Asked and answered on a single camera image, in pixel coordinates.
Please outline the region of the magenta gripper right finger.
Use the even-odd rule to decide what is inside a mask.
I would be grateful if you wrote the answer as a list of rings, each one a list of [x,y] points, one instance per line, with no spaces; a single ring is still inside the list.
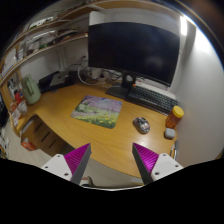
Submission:
[[[134,143],[132,146],[132,154],[140,172],[141,178],[145,185],[152,183],[151,172],[158,160],[159,155],[150,149]]]

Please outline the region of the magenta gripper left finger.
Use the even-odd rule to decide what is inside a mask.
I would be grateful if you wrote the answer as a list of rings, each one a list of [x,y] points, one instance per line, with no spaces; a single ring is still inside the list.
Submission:
[[[91,144],[88,143],[64,156],[72,173],[71,182],[79,185],[91,155]]]

